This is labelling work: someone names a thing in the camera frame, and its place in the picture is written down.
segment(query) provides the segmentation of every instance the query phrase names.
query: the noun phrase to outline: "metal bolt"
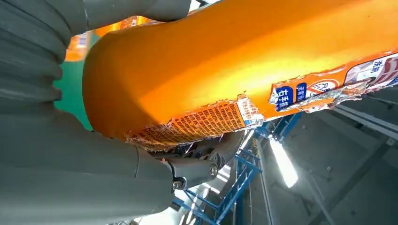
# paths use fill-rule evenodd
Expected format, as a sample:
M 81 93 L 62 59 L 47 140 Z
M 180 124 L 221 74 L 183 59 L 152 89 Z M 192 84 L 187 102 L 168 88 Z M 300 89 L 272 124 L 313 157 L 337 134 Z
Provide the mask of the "metal bolt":
M 215 177 L 218 174 L 218 166 L 212 165 L 210 167 L 210 176 Z
M 174 181 L 173 182 L 173 189 L 174 190 L 179 189 L 181 186 L 182 186 L 181 181 Z

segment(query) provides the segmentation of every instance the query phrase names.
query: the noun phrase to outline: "blue label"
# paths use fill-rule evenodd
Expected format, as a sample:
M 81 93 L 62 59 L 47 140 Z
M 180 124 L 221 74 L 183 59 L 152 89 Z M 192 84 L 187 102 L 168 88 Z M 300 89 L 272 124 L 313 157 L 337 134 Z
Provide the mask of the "blue label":
M 278 103 L 276 104 L 276 110 L 279 111 L 293 104 L 293 88 L 284 86 L 277 88 Z
M 296 102 L 302 101 L 306 98 L 307 83 L 299 83 L 296 87 Z
M 395 77 L 394 78 L 394 80 L 392 80 L 389 84 L 387 84 L 386 86 L 392 86 L 392 85 L 395 85 L 395 84 L 397 84 L 397 82 L 398 82 L 398 76 L 397 77 Z

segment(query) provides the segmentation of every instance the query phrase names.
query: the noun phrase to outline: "bright light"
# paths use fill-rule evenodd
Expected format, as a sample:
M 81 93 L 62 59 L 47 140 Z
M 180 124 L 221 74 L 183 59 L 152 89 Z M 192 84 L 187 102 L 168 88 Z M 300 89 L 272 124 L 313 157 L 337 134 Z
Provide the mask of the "bright light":
M 211 187 L 210 190 L 211 190 L 212 192 L 216 193 L 216 194 L 219 194 L 219 193 L 220 193 L 220 191 L 219 191 L 218 189 L 214 188 L 214 187 Z
M 182 224 L 183 224 L 184 218 L 185 218 L 185 215 L 183 215 L 183 217 L 181 217 L 181 220 L 180 220 L 180 224 L 179 224 L 179 225 L 182 225 Z
M 185 224 L 188 224 L 192 217 L 192 211 L 189 211 Z
M 192 205 L 191 205 L 191 211 L 189 211 L 188 216 L 187 216 L 186 224 L 188 224 L 189 221 L 191 220 L 191 217 L 192 217 L 192 210 L 195 208 L 195 205 L 196 205 L 195 203 L 196 203 L 197 200 L 198 200 L 198 197 L 195 196 L 195 197 L 193 198 L 193 202 L 192 202 Z
M 207 184 L 207 183 L 203 183 L 202 185 L 207 187 L 207 188 L 211 188 L 211 186 L 209 184 Z
M 245 139 L 245 141 L 242 143 L 242 145 L 240 146 L 240 149 L 243 149 L 246 145 L 247 142 L 249 141 L 249 139 L 252 137 L 252 135 L 254 134 L 254 130 L 251 130 L 249 135 L 247 136 L 247 138 Z
M 194 225 L 196 222 L 196 218 L 194 218 L 189 225 Z
M 209 189 L 206 188 L 206 189 L 203 191 L 203 198 L 206 198 L 208 194 L 209 194 Z
M 271 144 L 271 148 L 275 155 L 276 163 L 278 163 L 279 170 L 282 173 L 283 180 L 285 181 L 287 187 L 290 188 L 299 179 L 296 170 L 294 169 L 293 164 L 291 163 L 282 145 L 273 138 L 269 138 L 269 143 Z
M 199 6 L 200 2 L 193 0 L 191 1 L 191 6 L 189 7 L 189 11 L 191 12 L 192 10 L 199 8 Z
M 221 174 L 222 176 L 226 177 L 227 179 L 230 177 L 229 174 L 227 174 L 226 172 L 224 172 L 222 170 L 220 170 L 218 173 Z
M 207 183 L 203 183 L 202 185 L 205 186 L 205 187 L 207 187 L 207 188 L 210 188 L 210 190 L 211 190 L 212 192 L 216 193 L 216 194 L 219 194 L 219 193 L 220 193 L 220 191 L 219 191 L 218 189 L 216 189 L 216 188 L 210 186 L 210 185 L 207 184 Z
M 220 179 L 221 181 L 224 181 L 225 183 L 228 182 L 227 179 L 225 179 L 224 177 L 222 177 L 221 175 L 217 175 L 217 178 Z

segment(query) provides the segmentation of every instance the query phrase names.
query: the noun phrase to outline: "orange packaging label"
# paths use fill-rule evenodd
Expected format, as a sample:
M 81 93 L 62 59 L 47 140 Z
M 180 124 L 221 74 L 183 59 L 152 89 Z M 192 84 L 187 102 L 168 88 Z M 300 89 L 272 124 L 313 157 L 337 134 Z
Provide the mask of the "orange packaging label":
M 73 36 L 66 50 L 65 61 L 74 62 L 83 60 L 88 52 L 90 37 L 91 33 L 89 31 Z
M 330 71 L 273 84 L 269 103 L 275 105 L 277 112 L 292 109 L 314 112 L 393 86 L 398 83 L 396 52 L 384 52 Z
M 220 101 L 173 118 L 168 124 L 147 126 L 128 133 L 126 142 L 148 150 L 167 150 L 242 128 L 260 126 L 264 117 L 245 95 L 238 101 Z

